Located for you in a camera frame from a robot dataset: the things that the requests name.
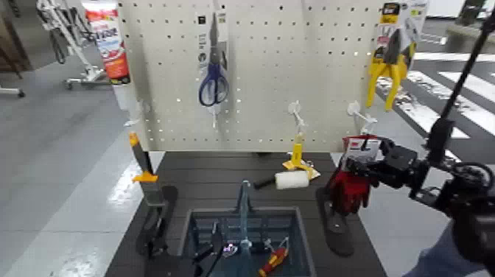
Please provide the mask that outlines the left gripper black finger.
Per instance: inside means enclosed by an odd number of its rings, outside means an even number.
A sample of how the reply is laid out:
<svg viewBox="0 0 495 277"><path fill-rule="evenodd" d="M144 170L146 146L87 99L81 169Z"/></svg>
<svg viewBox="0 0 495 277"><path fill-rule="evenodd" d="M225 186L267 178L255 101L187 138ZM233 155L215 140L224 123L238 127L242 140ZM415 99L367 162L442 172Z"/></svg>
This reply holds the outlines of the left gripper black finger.
<svg viewBox="0 0 495 277"><path fill-rule="evenodd" d="M153 258L164 251L166 220L162 210L149 210L137 237L137 252Z"/></svg>
<svg viewBox="0 0 495 277"><path fill-rule="evenodd" d="M223 236L221 228L218 224L212 225L210 242L199 251L197 251L192 258L192 265L194 266L194 277L209 277L214 268L217 266L223 252ZM205 270L201 265L202 261L208 259L209 266Z"/></svg>

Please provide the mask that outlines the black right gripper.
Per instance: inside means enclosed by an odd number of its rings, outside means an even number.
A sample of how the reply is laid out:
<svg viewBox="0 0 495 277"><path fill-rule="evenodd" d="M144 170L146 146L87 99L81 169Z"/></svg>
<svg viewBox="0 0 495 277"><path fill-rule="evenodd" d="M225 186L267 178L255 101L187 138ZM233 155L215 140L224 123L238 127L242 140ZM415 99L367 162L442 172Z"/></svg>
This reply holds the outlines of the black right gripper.
<svg viewBox="0 0 495 277"><path fill-rule="evenodd" d="M381 161L350 156L346 158L345 166L353 176L366 178L368 182L380 181L394 189L400 189L408 182L418 153L396 145L390 138L378 137L378 140L379 150L384 156Z"/></svg>

